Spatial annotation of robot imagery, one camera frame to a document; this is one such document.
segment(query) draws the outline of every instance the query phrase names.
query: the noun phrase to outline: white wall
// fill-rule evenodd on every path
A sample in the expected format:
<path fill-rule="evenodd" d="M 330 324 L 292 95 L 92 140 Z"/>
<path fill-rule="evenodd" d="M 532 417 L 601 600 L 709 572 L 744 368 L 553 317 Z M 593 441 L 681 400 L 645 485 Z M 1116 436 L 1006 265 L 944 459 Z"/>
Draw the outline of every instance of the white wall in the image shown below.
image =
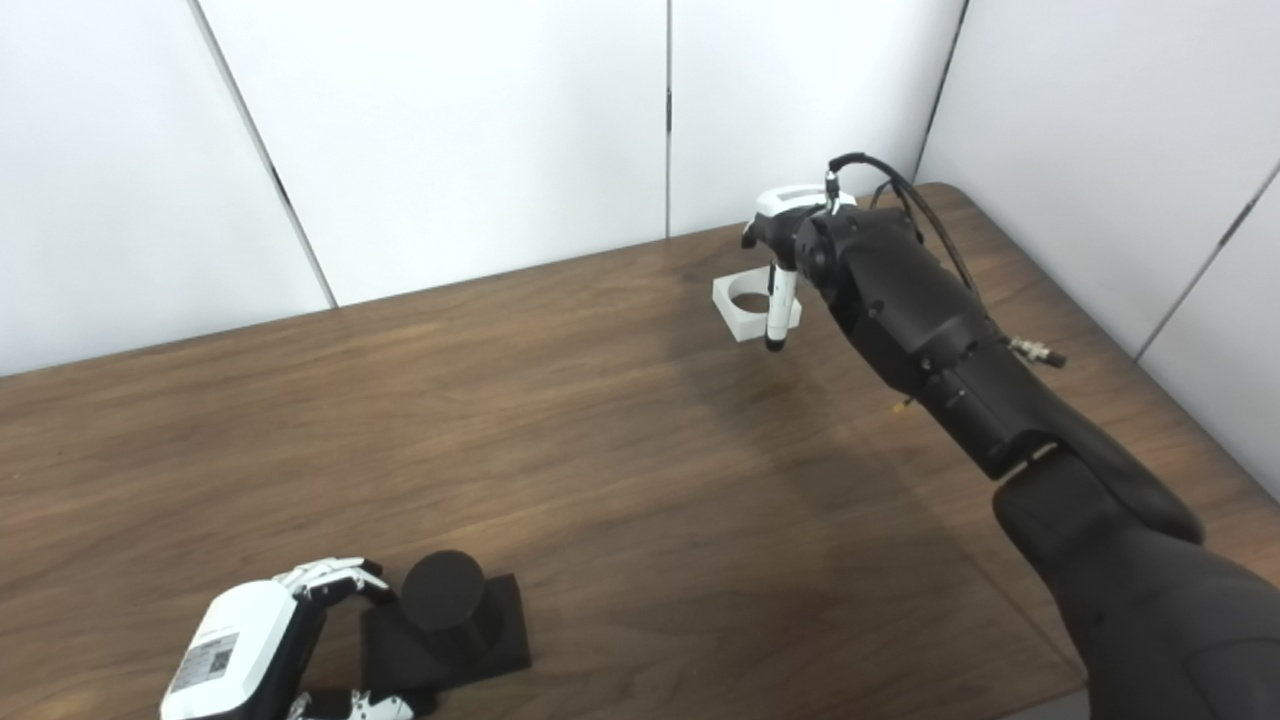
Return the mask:
<path fill-rule="evenodd" d="M 204 8 L 340 304 L 662 237 L 664 0 Z"/>
<path fill-rule="evenodd" d="M 972 3 L 918 181 L 965 191 L 1130 352 L 1280 155 L 1280 3 Z"/>
<path fill-rule="evenodd" d="M 1142 366 L 1280 498 L 1277 273 L 1280 181 L 1272 181 Z"/>
<path fill-rule="evenodd" d="M 961 0 L 673 0 L 671 232 L 751 218 L 863 150 L 914 169 Z M 844 187 L 883 178 L 849 169 Z"/>
<path fill-rule="evenodd" d="M 0 374 L 326 307 L 180 0 L 0 4 Z"/>

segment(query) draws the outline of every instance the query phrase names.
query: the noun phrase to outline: black cable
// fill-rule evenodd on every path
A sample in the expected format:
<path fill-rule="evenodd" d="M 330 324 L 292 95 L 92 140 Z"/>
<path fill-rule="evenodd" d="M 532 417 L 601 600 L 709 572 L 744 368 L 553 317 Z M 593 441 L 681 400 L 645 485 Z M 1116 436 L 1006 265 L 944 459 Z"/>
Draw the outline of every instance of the black cable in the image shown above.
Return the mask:
<path fill-rule="evenodd" d="M 915 240 L 924 245 L 924 233 L 920 232 L 920 225 L 915 224 L 915 213 L 911 211 L 911 204 L 908 201 L 906 195 L 902 192 L 902 187 L 897 184 L 897 181 L 890 181 L 893 188 L 893 196 L 897 197 L 897 204 L 902 206 L 902 213 L 906 214 L 906 222 L 911 223 L 915 228 Z"/>
<path fill-rule="evenodd" d="M 924 217 L 928 218 L 929 224 L 933 225 L 933 231 L 938 233 L 938 240 L 942 241 L 942 247 L 947 251 L 947 256 L 951 258 L 951 264 L 955 265 L 956 274 L 960 275 L 960 282 L 963 282 L 964 286 L 968 287 L 970 292 L 978 296 L 978 286 L 973 282 L 973 275 L 969 273 L 969 268 L 964 264 L 964 258 L 960 256 L 960 250 L 956 249 L 956 243 L 951 240 L 951 233 L 948 233 L 947 228 L 942 225 L 942 220 L 938 218 L 938 214 L 934 213 L 933 208 L 929 206 L 928 201 L 925 201 L 924 197 L 920 196 L 920 192 L 915 190 L 915 186 L 913 186 L 905 177 L 902 177 L 901 173 L 895 170 L 892 165 L 878 158 L 872 158 L 865 152 L 849 152 L 838 158 L 832 158 L 832 160 L 827 163 L 827 169 L 829 170 L 828 178 L 833 177 L 845 167 L 854 164 L 870 165 L 877 170 L 884 173 L 892 181 L 892 187 L 895 188 L 895 191 L 904 192 L 908 197 L 911 199 L 913 202 L 915 202 L 915 206 L 919 208 L 922 213 L 924 213 Z"/>
<path fill-rule="evenodd" d="M 884 195 L 884 190 L 888 188 L 888 186 L 891 186 L 891 184 L 893 184 L 893 181 L 887 179 L 887 181 L 882 182 L 879 184 L 879 187 L 876 188 L 876 195 L 872 195 L 872 204 L 870 204 L 870 208 L 869 208 L 870 210 L 876 209 L 876 204 L 879 202 L 879 196 Z"/>

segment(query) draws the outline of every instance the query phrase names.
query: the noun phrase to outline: wooden table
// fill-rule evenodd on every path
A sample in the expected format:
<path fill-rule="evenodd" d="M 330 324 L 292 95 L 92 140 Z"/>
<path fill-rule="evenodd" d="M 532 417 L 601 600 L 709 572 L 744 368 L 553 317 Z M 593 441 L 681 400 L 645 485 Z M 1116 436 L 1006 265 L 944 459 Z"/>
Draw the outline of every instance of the wooden table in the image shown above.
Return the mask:
<path fill-rule="evenodd" d="M 925 188 L 1047 380 L 1280 582 L 1280 511 L 964 196 Z M 808 288 L 736 345 L 722 228 L 0 380 L 0 715 L 157 702 L 209 600 L 324 555 L 456 547 L 524 587 L 535 667 L 442 719 L 983 719 L 1082 685 L 988 483 Z M 308 683 L 357 679 L 358 603 Z"/>

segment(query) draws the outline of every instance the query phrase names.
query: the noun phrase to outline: white robotic hand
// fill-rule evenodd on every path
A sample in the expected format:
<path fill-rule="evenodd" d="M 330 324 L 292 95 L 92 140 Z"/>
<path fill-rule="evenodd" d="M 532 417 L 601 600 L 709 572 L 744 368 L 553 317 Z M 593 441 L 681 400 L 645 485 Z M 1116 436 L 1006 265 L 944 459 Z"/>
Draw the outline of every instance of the white robotic hand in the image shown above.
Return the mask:
<path fill-rule="evenodd" d="M 429 696 L 293 700 L 328 607 L 353 594 L 379 605 L 396 600 L 381 570 L 364 557 L 325 557 L 214 598 L 160 703 L 161 720 L 401 720 L 434 710 Z"/>
<path fill-rule="evenodd" d="M 791 306 L 796 297 L 795 233 L 809 217 L 835 214 L 842 205 L 856 206 L 847 193 L 837 192 L 828 200 L 819 184 L 792 184 L 760 193 L 755 199 L 755 217 L 742 231 L 742 247 L 763 242 L 773 251 L 769 266 L 769 313 L 765 322 L 764 346 L 782 350 L 791 327 Z"/>

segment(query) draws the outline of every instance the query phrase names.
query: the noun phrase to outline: sticker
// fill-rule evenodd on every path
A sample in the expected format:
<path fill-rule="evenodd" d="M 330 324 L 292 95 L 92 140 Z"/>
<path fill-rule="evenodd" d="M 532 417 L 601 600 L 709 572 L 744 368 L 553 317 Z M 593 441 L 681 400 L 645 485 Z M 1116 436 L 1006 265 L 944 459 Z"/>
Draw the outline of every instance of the sticker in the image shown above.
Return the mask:
<path fill-rule="evenodd" d="M 239 633 L 232 633 L 188 650 L 187 656 L 182 659 L 182 665 L 178 666 L 178 674 L 173 676 L 169 692 L 216 680 L 225 675 L 238 638 Z"/>

